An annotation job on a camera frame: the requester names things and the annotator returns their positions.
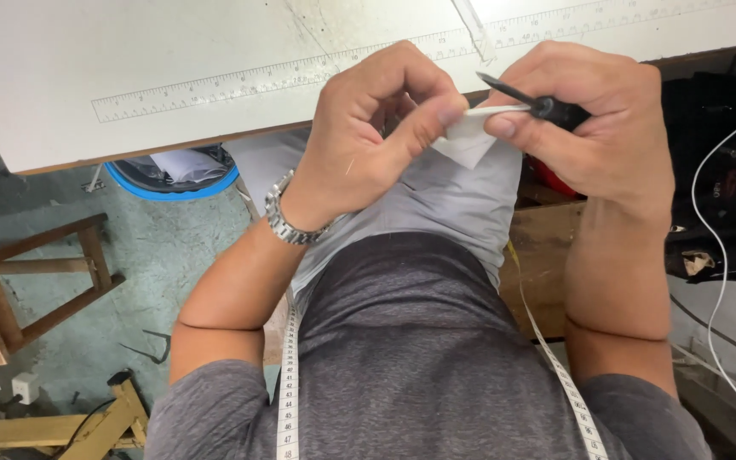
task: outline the hand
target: hand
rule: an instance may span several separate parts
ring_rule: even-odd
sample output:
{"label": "hand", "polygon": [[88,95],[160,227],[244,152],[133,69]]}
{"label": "hand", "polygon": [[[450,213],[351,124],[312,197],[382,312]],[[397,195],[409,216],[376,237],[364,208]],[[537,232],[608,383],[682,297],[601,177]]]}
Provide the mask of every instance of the hand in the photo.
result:
{"label": "hand", "polygon": [[[580,104],[593,117],[574,133],[525,113],[485,122],[485,131],[547,164],[570,187],[612,202],[632,218],[668,221],[675,179],[655,67],[574,43],[542,42],[501,80],[530,96]],[[485,105],[511,104],[491,92]]]}
{"label": "hand", "polygon": [[[306,152],[281,198],[286,221],[313,231],[374,203],[467,108],[451,77],[410,42],[335,75],[320,93]],[[383,140],[389,115],[402,121]]]}

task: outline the red object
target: red object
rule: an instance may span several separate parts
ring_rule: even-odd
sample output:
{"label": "red object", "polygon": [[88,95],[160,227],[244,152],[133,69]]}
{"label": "red object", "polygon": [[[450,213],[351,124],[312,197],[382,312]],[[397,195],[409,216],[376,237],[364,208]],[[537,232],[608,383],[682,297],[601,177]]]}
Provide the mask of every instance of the red object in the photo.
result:
{"label": "red object", "polygon": [[552,188],[558,193],[565,194],[572,198],[575,198],[578,195],[578,192],[572,190],[570,186],[568,186],[563,180],[558,178],[558,176],[555,175],[555,172],[547,167],[547,165],[544,164],[543,161],[538,160],[537,158],[533,158],[530,155],[526,156],[526,160],[530,163],[530,165],[532,166],[532,170],[536,173],[536,179],[538,179],[538,182],[546,185],[549,188]]}

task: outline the ruler markings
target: ruler markings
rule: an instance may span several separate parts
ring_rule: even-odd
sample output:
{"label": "ruler markings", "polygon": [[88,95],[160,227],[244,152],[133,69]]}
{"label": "ruler markings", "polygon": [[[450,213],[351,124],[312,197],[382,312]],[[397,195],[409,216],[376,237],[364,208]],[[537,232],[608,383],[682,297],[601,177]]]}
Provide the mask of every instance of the ruler markings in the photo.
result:
{"label": "ruler markings", "polygon": [[[684,13],[735,5],[736,0],[681,0],[680,4],[673,5],[671,8],[651,9],[647,7],[649,3],[660,4],[655,0],[599,0],[498,20],[485,24],[485,27],[491,36],[498,37],[493,40],[494,46],[505,48],[551,38],[585,34],[590,30],[628,26]],[[592,19],[593,15],[596,15],[596,18],[597,15],[604,17],[600,20]],[[548,29],[548,26],[542,24],[548,18],[558,20],[560,24],[550,25]],[[424,54],[432,60],[475,54],[471,37],[466,29],[445,30],[408,39],[420,47]],[[394,43],[396,41],[198,78],[153,89],[126,92],[95,99],[91,103],[98,121],[108,123],[217,101],[230,101],[255,94],[299,88],[324,83],[341,71],[340,65],[349,68],[374,51]]]}

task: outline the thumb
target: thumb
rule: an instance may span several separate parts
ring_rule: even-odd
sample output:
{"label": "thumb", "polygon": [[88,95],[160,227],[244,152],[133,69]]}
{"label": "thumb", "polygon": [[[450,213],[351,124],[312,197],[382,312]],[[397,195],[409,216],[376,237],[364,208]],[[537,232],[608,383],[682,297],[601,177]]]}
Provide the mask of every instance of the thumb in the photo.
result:
{"label": "thumb", "polygon": [[428,99],[400,122],[383,142],[383,148],[410,162],[443,136],[445,128],[461,120],[468,107],[467,99],[459,93]]}
{"label": "thumb", "polygon": [[484,130],[535,156],[557,173],[565,172],[571,162],[584,160],[595,151],[595,141],[580,138],[524,112],[491,116],[485,121]]}

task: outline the light gray pants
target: light gray pants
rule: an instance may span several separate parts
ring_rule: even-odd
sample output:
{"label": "light gray pants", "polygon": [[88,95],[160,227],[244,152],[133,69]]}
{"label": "light gray pants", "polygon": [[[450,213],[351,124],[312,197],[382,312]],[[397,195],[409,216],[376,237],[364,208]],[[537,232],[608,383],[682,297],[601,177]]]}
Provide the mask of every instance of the light gray pants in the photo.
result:
{"label": "light gray pants", "polygon": [[[300,162],[309,133],[300,129],[223,143],[260,215],[266,214],[264,200],[271,186]],[[343,247],[395,232],[436,233],[465,246],[498,288],[521,163],[521,153],[502,141],[493,144],[474,170],[425,150],[385,196],[343,215],[308,249],[291,281],[292,291],[300,292]]]}

